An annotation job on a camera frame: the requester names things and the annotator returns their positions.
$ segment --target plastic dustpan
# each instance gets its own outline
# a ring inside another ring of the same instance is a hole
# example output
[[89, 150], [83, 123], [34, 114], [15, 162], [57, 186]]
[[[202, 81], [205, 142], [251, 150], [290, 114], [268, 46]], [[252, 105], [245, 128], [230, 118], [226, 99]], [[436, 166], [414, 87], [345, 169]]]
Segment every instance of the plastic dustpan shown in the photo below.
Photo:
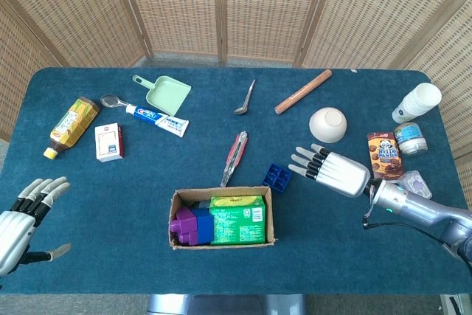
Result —
[[178, 108], [192, 88], [166, 75], [158, 77], [155, 83], [139, 75], [133, 75], [133, 81], [149, 89], [146, 95], [147, 103], [170, 116], [176, 115]]

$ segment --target red and white box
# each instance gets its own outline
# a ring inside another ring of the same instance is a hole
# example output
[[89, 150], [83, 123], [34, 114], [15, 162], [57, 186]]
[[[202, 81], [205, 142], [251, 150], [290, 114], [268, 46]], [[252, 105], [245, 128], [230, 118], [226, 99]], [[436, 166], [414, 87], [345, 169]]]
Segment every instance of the red and white box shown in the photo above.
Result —
[[97, 159], [101, 162], [109, 162], [125, 157], [121, 127], [118, 123], [95, 127], [95, 147]]

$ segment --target blue block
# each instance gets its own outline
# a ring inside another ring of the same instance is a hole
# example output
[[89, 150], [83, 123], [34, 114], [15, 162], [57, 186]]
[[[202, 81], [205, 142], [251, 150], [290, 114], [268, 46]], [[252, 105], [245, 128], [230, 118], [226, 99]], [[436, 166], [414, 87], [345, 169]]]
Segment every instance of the blue block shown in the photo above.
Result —
[[270, 186], [277, 192], [282, 193], [285, 191], [285, 188], [290, 181], [290, 177], [292, 177], [292, 172], [290, 170], [272, 164], [263, 179], [263, 186]]
[[213, 215], [206, 208], [195, 208], [192, 213], [197, 217], [198, 245], [211, 243], [214, 238]]

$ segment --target stacked paper cups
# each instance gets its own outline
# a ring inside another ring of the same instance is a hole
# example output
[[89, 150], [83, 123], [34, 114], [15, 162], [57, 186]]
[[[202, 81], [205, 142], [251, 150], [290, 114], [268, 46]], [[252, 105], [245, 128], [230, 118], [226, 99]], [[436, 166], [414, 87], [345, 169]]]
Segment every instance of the stacked paper cups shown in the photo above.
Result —
[[405, 123], [425, 114], [441, 102], [441, 91], [430, 83], [421, 83], [411, 90], [400, 105], [393, 110], [392, 118], [397, 123]]

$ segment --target metal spoon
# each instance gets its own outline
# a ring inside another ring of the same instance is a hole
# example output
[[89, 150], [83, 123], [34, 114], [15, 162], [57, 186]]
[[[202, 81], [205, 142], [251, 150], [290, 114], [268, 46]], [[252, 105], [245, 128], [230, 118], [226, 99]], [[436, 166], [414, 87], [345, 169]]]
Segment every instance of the metal spoon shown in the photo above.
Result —
[[249, 87], [248, 94], [246, 95], [246, 99], [244, 100], [243, 106], [236, 108], [234, 110], [235, 114], [245, 114], [248, 111], [249, 98], [251, 97], [252, 89], [254, 88], [255, 83], [256, 83], [256, 80], [254, 79], [252, 81], [251, 86]]
[[111, 94], [103, 95], [100, 98], [100, 102], [102, 105], [105, 107], [118, 107], [118, 106], [128, 106], [129, 103], [126, 103], [125, 101], [121, 100], [119, 97]]

